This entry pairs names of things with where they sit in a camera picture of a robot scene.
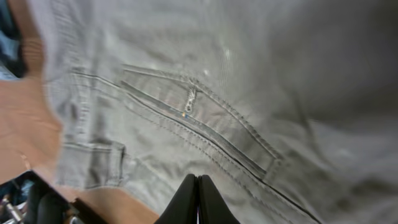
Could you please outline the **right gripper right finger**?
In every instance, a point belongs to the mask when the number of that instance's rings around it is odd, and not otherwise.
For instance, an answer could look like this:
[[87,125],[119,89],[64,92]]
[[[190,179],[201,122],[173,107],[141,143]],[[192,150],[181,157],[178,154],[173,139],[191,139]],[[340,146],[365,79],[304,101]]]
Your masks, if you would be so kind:
[[239,224],[208,175],[198,178],[199,224]]

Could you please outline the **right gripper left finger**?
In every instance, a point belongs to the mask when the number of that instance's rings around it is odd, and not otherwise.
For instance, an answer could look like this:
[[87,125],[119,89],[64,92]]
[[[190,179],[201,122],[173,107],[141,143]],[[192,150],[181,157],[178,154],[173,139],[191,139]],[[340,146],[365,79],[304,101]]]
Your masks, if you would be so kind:
[[155,224],[197,224],[197,178],[188,174]]

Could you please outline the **grey shorts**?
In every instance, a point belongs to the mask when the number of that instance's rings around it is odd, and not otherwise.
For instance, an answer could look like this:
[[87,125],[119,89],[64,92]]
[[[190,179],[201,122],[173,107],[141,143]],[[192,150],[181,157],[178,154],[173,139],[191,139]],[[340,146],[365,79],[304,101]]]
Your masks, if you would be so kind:
[[209,175],[241,223],[397,222],[397,2],[31,1],[56,183],[162,213]]

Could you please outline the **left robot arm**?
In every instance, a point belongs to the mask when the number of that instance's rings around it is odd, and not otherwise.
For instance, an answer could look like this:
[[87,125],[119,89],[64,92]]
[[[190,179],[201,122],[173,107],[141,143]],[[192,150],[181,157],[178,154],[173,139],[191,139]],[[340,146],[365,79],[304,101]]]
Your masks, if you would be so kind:
[[1,223],[106,224],[106,221],[82,200],[68,201],[28,170],[1,183]]

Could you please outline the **folded blue denim jeans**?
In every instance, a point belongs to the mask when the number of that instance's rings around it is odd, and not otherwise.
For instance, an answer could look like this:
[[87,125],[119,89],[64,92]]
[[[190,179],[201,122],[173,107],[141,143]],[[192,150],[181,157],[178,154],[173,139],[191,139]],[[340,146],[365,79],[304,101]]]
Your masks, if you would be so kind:
[[20,80],[26,66],[22,58],[22,36],[7,0],[1,0],[1,80]]

